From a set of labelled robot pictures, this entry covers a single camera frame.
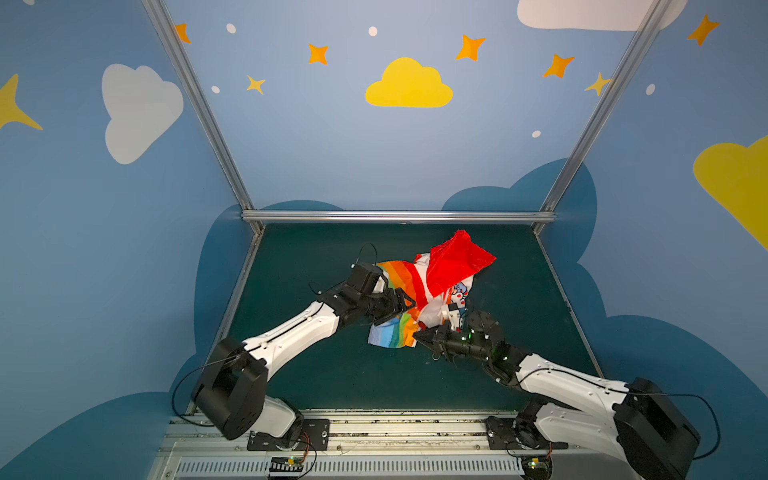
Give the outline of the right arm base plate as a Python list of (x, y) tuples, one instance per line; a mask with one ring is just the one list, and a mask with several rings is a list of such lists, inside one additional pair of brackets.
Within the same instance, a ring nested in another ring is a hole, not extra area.
[(566, 442), (551, 442), (544, 438), (528, 419), (489, 416), (484, 420), (486, 438), (491, 450), (567, 450)]

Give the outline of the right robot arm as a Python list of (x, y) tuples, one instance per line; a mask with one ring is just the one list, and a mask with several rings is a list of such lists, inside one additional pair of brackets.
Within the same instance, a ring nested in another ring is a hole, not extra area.
[(531, 394), (508, 427), (489, 422), (507, 446), (578, 446), (627, 463), (643, 479), (683, 479), (701, 436), (653, 382), (602, 379), (553, 363), (508, 343), (489, 313), (470, 314), (467, 327), (448, 324), (414, 335), (436, 357), (479, 361), (498, 384)]

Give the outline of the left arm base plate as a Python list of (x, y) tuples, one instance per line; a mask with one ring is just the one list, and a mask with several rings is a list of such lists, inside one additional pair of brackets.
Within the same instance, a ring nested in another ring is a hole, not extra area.
[(249, 433), (248, 451), (296, 451), (309, 448), (310, 450), (326, 451), (330, 438), (330, 421), (328, 419), (299, 419), (296, 420), (281, 437), (267, 433)]

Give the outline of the rainbow children's jacket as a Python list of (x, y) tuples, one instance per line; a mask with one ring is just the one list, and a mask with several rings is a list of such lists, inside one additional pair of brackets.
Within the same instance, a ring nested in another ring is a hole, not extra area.
[(442, 308), (456, 303), (466, 309), (474, 276), (491, 266), (496, 257), (475, 244), (469, 233), (457, 231), (449, 240), (417, 255), (413, 261), (381, 262), (393, 289), (403, 289), (416, 306), (369, 330), (367, 343), (399, 349), (414, 347), (413, 335), (444, 322)]

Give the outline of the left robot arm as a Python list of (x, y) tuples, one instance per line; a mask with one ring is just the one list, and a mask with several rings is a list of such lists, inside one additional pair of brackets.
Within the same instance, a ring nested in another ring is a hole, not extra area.
[(253, 432), (282, 448), (293, 447), (304, 417), (286, 401), (266, 395), (269, 380), (304, 350), (358, 319), (380, 325), (415, 305), (403, 289), (389, 285), (382, 268), (354, 264), (347, 280), (319, 292), (281, 325), (243, 341), (222, 339), (203, 366), (191, 401), (228, 440)]

